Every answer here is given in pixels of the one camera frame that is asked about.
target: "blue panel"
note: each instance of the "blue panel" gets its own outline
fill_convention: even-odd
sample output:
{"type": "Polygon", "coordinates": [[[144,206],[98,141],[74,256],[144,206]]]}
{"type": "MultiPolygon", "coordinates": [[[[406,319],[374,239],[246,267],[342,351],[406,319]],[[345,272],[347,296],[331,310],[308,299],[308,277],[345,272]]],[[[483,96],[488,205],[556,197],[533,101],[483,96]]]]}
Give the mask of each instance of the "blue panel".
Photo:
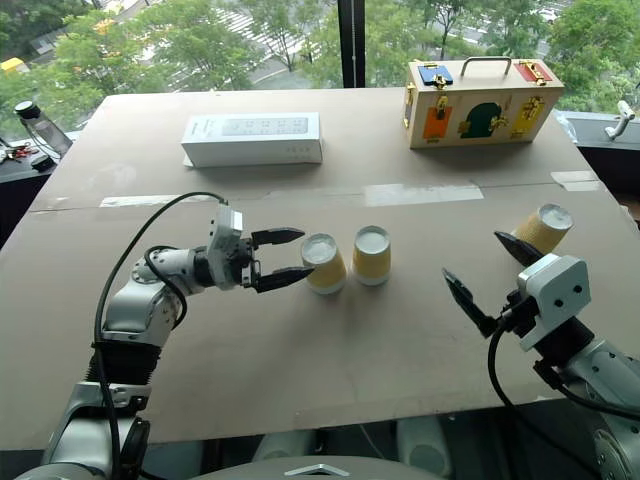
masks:
{"type": "Polygon", "coordinates": [[[420,65],[418,67],[418,72],[420,72],[420,76],[422,77],[422,81],[425,85],[435,85],[436,75],[442,75],[447,85],[453,84],[453,77],[447,70],[447,67],[444,65],[438,65],[437,67],[425,67],[424,65],[420,65]]]}

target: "paper cup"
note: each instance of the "paper cup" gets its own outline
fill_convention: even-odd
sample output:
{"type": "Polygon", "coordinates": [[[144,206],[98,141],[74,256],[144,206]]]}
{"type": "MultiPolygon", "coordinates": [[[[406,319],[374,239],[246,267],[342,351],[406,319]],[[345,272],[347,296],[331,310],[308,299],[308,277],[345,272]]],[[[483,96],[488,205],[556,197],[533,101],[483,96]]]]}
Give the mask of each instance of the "paper cup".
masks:
{"type": "Polygon", "coordinates": [[[374,286],[389,279],[391,242],[385,229],[370,225],[356,234],[353,273],[360,283],[374,286]]]}
{"type": "Polygon", "coordinates": [[[571,227],[571,214],[558,205],[548,203],[533,212],[512,235],[530,243],[546,255],[560,243],[571,227]]]}
{"type": "Polygon", "coordinates": [[[307,285],[316,293],[328,295],[344,287],[347,269],[335,240],[326,233],[307,238],[301,247],[302,263],[315,270],[307,277],[307,285]]]}

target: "water bottle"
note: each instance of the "water bottle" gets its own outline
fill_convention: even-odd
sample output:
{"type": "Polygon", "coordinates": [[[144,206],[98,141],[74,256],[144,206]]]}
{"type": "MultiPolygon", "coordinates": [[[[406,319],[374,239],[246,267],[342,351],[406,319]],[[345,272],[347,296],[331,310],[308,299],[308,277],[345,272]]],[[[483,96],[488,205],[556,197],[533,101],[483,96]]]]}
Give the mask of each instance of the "water bottle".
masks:
{"type": "Polygon", "coordinates": [[[62,157],[71,148],[73,142],[58,126],[53,123],[38,106],[31,102],[21,102],[16,105],[15,112],[20,117],[20,122],[32,136],[35,132],[62,157]]]}

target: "wooden box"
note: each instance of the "wooden box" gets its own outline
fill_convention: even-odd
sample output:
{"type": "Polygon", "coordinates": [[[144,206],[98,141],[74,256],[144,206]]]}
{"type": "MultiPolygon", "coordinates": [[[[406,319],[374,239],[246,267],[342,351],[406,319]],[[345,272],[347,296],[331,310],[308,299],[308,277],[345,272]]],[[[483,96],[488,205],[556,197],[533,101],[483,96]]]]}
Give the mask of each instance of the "wooden box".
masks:
{"type": "Polygon", "coordinates": [[[410,148],[533,140],[563,91],[542,60],[472,57],[410,62],[410,148]]]}

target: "desk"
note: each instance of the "desk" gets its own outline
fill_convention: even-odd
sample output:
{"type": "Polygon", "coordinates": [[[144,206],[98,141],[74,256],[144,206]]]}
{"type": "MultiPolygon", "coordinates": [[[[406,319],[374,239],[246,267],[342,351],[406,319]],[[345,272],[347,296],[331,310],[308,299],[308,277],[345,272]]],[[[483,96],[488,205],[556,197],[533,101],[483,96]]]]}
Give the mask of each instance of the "desk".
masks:
{"type": "MultiPolygon", "coordinates": [[[[189,298],[189,315],[163,350],[143,412],[153,441],[498,405],[486,374],[487,342],[450,298],[440,268],[457,273],[478,303],[497,313],[520,268],[492,231],[510,230],[545,202],[563,205],[576,222],[557,253],[589,263],[594,301],[581,319],[637,354],[637,231],[604,187],[568,191],[553,181],[552,171],[589,170],[555,120],[533,144],[412,152],[401,104],[401,89],[106,99],[0,252],[0,448],[46,444],[83,376],[104,279],[157,208],[101,208],[107,196],[217,191],[244,212],[247,232],[279,225],[325,231],[345,257],[360,226],[382,225],[392,238],[392,278],[378,289],[350,281],[326,298],[300,283],[262,295],[235,289],[189,298]],[[190,114],[269,110],[320,111],[324,163],[200,171],[182,165],[178,141],[190,114]],[[482,196],[371,207],[350,194],[396,183],[472,186],[482,196]],[[305,189],[313,189],[311,200],[291,201],[305,189]]],[[[205,243],[214,211],[212,202],[176,206],[130,263],[153,243],[205,243]]],[[[299,245],[261,248],[264,268],[298,263],[299,245]]],[[[498,373],[519,403],[551,395],[531,370],[534,358],[515,338],[499,352],[498,373]]]]}

